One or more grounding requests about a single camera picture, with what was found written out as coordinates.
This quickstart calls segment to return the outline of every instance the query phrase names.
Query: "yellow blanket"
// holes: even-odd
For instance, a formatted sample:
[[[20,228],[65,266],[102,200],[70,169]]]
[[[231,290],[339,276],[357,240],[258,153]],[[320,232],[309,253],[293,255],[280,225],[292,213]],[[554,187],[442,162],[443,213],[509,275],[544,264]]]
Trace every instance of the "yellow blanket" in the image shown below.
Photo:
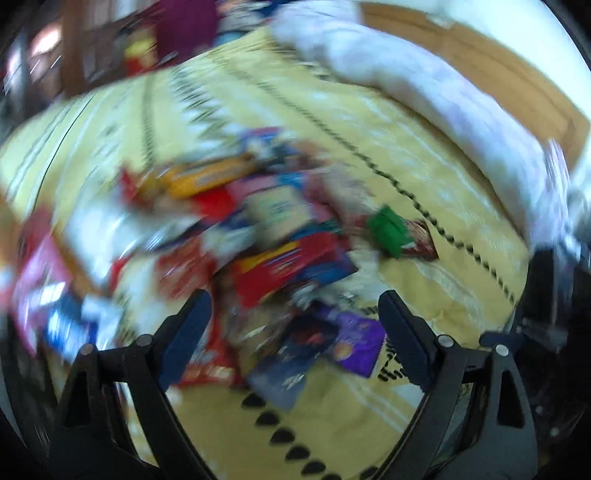
[[[59,232],[97,166],[114,172],[126,161],[140,169],[193,149],[199,136],[171,88],[178,70],[90,92],[23,125],[0,156],[0,179],[15,211],[25,216],[36,203],[54,204]],[[319,143],[378,203],[428,220],[440,259],[384,260],[376,280],[396,289],[437,333],[475,346],[483,330],[505,323],[525,283],[527,250],[489,183],[440,131],[375,90],[336,83],[293,61],[265,29],[180,70],[233,121],[284,126]],[[327,480],[368,478],[421,398],[390,357],[382,352],[369,380],[319,361],[288,414],[249,392],[218,387],[184,389],[175,409],[220,479],[297,479],[302,471]],[[130,428],[149,456],[136,420]]]

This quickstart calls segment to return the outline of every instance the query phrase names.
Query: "screw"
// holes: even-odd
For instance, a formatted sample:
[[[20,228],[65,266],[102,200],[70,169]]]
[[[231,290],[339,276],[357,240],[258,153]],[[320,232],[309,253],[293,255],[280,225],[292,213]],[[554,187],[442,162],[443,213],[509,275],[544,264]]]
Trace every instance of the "screw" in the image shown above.
[[[445,348],[450,348],[453,346],[453,338],[449,335],[440,335],[439,337],[437,337],[437,341],[439,345]]]
[[[80,354],[81,355],[90,355],[92,351],[95,349],[95,346],[92,343],[86,343],[80,347]]]
[[[495,347],[495,352],[498,353],[500,356],[509,355],[509,349],[505,345],[497,345]]]
[[[148,346],[152,343],[152,336],[148,333],[140,335],[135,343],[139,346]]]

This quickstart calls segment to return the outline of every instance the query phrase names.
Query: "red package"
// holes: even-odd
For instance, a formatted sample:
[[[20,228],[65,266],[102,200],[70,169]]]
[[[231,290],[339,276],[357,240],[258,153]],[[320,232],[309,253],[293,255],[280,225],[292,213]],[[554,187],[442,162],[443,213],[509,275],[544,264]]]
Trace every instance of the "red package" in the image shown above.
[[[238,209],[238,203],[226,185],[200,193],[191,201],[195,204],[197,214],[212,223],[223,222]]]
[[[240,381],[237,364],[234,351],[222,338],[219,315],[214,305],[201,345],[195,350],[178,384],[183,387],[214,383],[231,387]]]
[[[198,288],[206,288],[213,277],[215,261],[202,251],[198,236],[160,255],[155,265],[158,293],[164,298],[188,297]]]
[[[336,235],[318,232],[289,242],[253,257],[235,261],[230,266],[236,294],[245,309],[258,305],[276,292],[308,265],[338,260]]]
[[[37,332],[45,326],[49,308],[71,283],[72,276],[48,234],[25,262],[12,300],[18,334],[31,355],[37,353]]]

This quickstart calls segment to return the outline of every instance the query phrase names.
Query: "food package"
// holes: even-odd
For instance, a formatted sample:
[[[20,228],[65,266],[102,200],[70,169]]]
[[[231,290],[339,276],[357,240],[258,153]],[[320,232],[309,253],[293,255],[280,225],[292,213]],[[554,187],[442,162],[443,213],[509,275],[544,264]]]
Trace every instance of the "food package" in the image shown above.
[[[296,309],[285,292],[244,311],[229,293],[223,296],[223,322],[228,342],[248,355],[265,352],[279,339]]]
[[[173,164],[158,180],[173,199],[186,199],[255,172],[258,166],[242,157],[196,166]]]
[[[248,157],[273,173],[309,170],[328,163],[325,149],[297,140],[279,127],[247,130],[241,144]]]
[[[241,378],[236,356],[223,338],[219,316],[215,312],[206,333],[178,385],[218,384],[232,387],[239,384]]]
[[[309,172],[307,195],[330,206],[349,235],[362,235],[367,219],[378,210],[363,182],[337,164]]]
[[[47,345],[61,359],[73,363],[78,350],[86,343],[96,343],[98,325],[82,321],[82,305],[69,292],[65,292],[51,307],[44,328]]]
[[[346,250],[350,248],[349,238],[336,219],[334,211],[328,205],[326,195],[322,194],[320,174],[315,171],[294,171],[277,175],[262,175],[247,177],[228,185],[228,192],[237,203],[246,203],[248,199],[267,190],[291,187],[304,199],[307,212],[312,221],[302,222],[302,226],[295,231],[290,239],[301,238],[315,232],[331,232],[339,237],[340,243]]]
[[[127,206],[116,189],[107,189],[90,176],[64,234],[90,280],[106,288],[114,262],[157,248],[179,237],[198,220],[195,214]]]
[[[215,252],[203,249],[202,240],[197,236],[174,248],[137,255],[122,266],[114,296],[125,307],[123,343],[142,333],[153,335],[166,317],[179,312],[195,289],[211,291],[216,257]],[[218,252],[227,254],[228,249],[223,250],[220,247]],[[236,359],[223,338],[214,301],[212,318],[180,385],[234,385],[238,381]]]
[[[229,268],[240,306],[251,309],[293,281],[306,267],[338,260],[338,247],[336,235],[318,232],[236,260]]]
[[[376,243],[394,258],[432,261],[439,257],[423,219],[406,220],[386,205],[368,219],[367,227]]]
[[[339,327],[330,356],[345,370],[369,378],[386,337],[382,324],[355,312],[342,312],[320,301],[313,302],[306,313]]]
[[[12,297],[12,314],[26,350],[37,353],[37,335],[52,305],[69,289],[72,276],[50,233],[51,214],[36,210],[23,224],[20,272]]]
[[[238,203],[230,194],[227,185],[200,193],[191,198],[195,212],[212,223],[224,222],[238,208]]]
[[[258,243],[263,249],[276,246],[313,221],[309,206],[289,185],[250,195],[245,208],[256,224]]]
[[[252,389],[282,410],[291,410],[306,384],[306,373],[335,341],[338,327],[311,316],[287,326],[276,353],[258,362],[247,380]]]
[[[114,348],[122,314],[123,309],[109,299],[88,295],[81,302],[66,292],[52,305],[43,337],[62,360],[72,363],[86,343],[98,350]]]

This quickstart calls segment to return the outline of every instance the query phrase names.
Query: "candy wrapper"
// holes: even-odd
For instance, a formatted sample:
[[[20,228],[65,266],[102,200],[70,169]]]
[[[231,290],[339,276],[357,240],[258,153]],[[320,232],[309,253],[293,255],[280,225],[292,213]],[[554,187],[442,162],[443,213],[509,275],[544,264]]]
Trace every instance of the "candy wrapper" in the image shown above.
[[[50,309],[72,282],[51,237],[50,219],[50,213],[41,209],[23,224],[21,271],[12,298],[15,325],[31,355],[37,353],[37,335],[45,327]]]
[[[425,220],[406,220],[384,206],[369,218],[367,227],[376,243],[394,258],[432,261],[439,257]]]
[[[258,165],[232,157],[198,165],[171,164],[157,175],[158,184],[173,199],[186,199],[249,175]]]
[[[252,389],[282,410],[291,410],[306,384],[306,373],[335,341],[338,327],[303,316],[294,319],[283,334],[276,353],[263,358],[248,375]]]
[[[288,185],[250,195],[246,211],[256,224],[258,243],[265,249],[276,246],[313,220],[307,203]]]
[[[192,214],[127,206],[116,189],[90,176],[64,234],[90,280],[104,288],[115,262],[170,242],[198,220]]]
[[[179,312],[195,289],[211,291],[215,268],[216,258],[203,249],[201,236],[174,248],[131,258],[121,268],[114,292],[125,306],[123,343],[142,333],[153,335],[166,317]],[[180,385],[234,385],[239,381],[236,359],[223,338],[215,301],[213,312]]]
[[[239,304],[244,309],[255,307],[266,296],[295,280],[306,267],[335,262],[340,253],[335,235],[318,232],[233,262],[230,273]]]
[[[296,310],[289,295],[278,292],[265,303],[244,311],[230,295],[224,298],[223,315],[228,342],[252,355],[265,352],[279,339]]]
[[[369,378],[386,336],[382,324],[354,312],[341,312],[320,301],[313,302],[306,313],[339,328],[330,356],[345,370]]]
[[[96,344],[97,331],[97,323],[82,321],[80,301],[74,295],[66,293],[51,308],[44,338],[53,351],[72,363],[82,345]]]
[[[340,165],[312,171],[308,195],[336,212],[349,235],[362,235],[367,219],[378,210],[363,182],[355,180]]]
[[[295,140],[279,127],[247,130],[241,144],[246,155],[270,172],[308,170],[328,162],[325,149],[312,142]]]
[[[214,383],[230,387],[238,384],[241,378],[236,356],[223,338],[216,313],[206,333],[191,357],[179,386]]]

